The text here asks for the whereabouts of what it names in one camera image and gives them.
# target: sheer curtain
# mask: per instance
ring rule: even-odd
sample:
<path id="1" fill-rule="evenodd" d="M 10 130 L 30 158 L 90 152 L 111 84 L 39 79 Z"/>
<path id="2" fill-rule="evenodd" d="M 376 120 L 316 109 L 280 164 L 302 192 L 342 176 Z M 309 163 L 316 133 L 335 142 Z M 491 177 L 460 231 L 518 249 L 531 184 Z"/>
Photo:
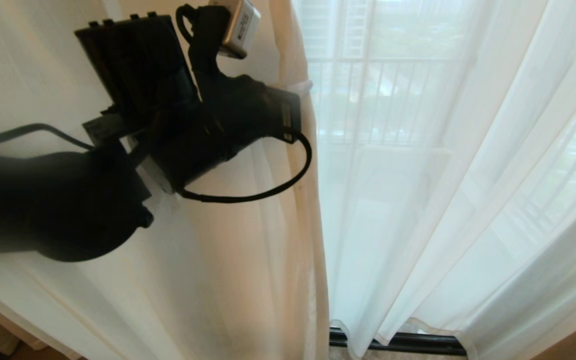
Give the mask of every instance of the sheer curtain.
<path id="1" fill-rule="evenodd" d="M 471 360 L 576 330 L 576 0 L 294 0 L 330 319 Z"/>
<path id="2" fill-rule="evenodd" d="M 1 0 L 0 131 L 39 122 L 86 139 L 81 124 L 110 99 L 73 31 L 133 13 L 174 14 L 183 3 Z M 221 69 L 266 84 L 307 80 L 290 2 L 254 4 L 262 20 L 249 57 L 221 58 Z M 303 130 L 314 142 L 310 98 L 302 95 Z M 0 155 L 13 157 L 55 151 L 78 150 L 46 134 L 0 146 Z M 263 139 L 191 187 L 256 194 L 285 182 L 304 160 L 299 146 Z M 0 255 L 0 312 L 73 359 L 327 358 L 316 166 L 289 191 L 234 205 L 187 201 L 148 184 L 153 225 L 106 256 L 66 264 L 36 253 Z"/>

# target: white curtain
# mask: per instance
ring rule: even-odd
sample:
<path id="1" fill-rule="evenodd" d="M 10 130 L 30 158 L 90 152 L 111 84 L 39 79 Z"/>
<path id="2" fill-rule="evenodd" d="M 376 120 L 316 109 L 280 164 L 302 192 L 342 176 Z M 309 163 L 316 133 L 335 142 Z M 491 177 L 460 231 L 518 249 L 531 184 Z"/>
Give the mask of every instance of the white curtain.
<path id="1" fill-rule="evenodd" d="M 471 360 L 576 330 L 576 0 L 294 0 L 330 319 Z"/>
<path id="2" fill-rule="evenodd" d="M 1 0 L 0 132 L 48 123 L 85 140 L 81 124 L 110 98 L 73 31 L 132 13 L 174 14 L 183 3 Z M 249 57 L 221 58 L 221 69 L 266 84 L 306 81 L 290 2 L 254 4 L 262 20 Z M 314 142 L 310 97 L 302 95 L 303 130 Z M 64 150 L 77 151 L 32 134 L 1 145 L 0 155 Z M 288 180 L 304 160 L 299 146 L 263 139 L 191 188 L 256 194 Z M 257 202 L 199 203 L 151 186 L 153 225 L 108 255 L 75 264 L 0 255 L 0 312 L 71 358 L 325 359 L 329 310 L 316 183 L 315 162 L 293 189 Z"/>

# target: curtain fold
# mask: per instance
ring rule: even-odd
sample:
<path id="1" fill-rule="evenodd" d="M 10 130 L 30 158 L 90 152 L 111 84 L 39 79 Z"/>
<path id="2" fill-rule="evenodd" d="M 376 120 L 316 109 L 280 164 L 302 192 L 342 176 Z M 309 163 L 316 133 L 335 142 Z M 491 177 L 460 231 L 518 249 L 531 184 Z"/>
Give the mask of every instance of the curtain fold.
<path id="1" fill-rule="evenodd" d="M 81 123 L 110 99 L 73 31 L 109 17 L 174 14 L 180 5 L 0 1 L 0 131 L 41 122 L 86 139 Z M 262 20 L 253 48 L 243 61 L 220 58 L 222 71 L 288 88 L 307 80 L 303 45 L 294 36 L 299 28 L 281 13 L 290 10 L 290 2 L 254 5 Z M 314 143 L 307 89 L 302 121 Z M 33 134 L 3 144 L 0 155 L 62 150 L 73 148 Z M 262 139 L 190 190 L 256 194 L 285 182 L 305 159 L 298 146 Z M 150 228 L 87 262 L 0 255 L 0 312 L 62 353 L 72 349 L 90 360 L 327 357 L 316 166 L 282 194 L 229 205 L 163 194 L 147 173 L 141 175 L 153 194 L 145 203 L 155 216 Z"/>
<path id="2" fill-rule="evenodd" d="M 576 1 L 294 3 L 330 319 L 350 354 L 406 323 L 485 360 L 574 331 Z"/>

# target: beige curtain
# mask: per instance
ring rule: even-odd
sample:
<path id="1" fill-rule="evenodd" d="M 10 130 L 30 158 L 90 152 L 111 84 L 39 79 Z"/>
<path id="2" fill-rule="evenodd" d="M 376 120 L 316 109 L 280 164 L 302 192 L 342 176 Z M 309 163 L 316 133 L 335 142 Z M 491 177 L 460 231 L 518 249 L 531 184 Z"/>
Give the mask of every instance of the beige curtain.
<path id="1" fill-rule="evenodd" d="M 73 30 L 133 13 L 174 14 L 182 4 L 0 1 L 0 131 L 40 122 L 86 139 L 81 123 L 110 100 Z M 254 5 L 262 20 L 249 57 L 219 59 L 222 71 L 307 89 L 290 2 Z M 302 121 L 314 141 L 307 91 Z M 0 154 L 18 157 L 62 150 L 74 148 L 45 134 L 0 146 Z M 285 182 L 304 160 L 299 146 L 263 139 L 190 189 L 254 194 Z M 0 312 L 62 353 L 71 349 L 89 360 L 325 359 L 328 299 L 316 169 L 313 164 L 278 196 L 236 205 L 187 201 L 151 186 L 146 205 L 153 226 L 100 259 L 64 264 L 36 253 L 0 255 Z"/>

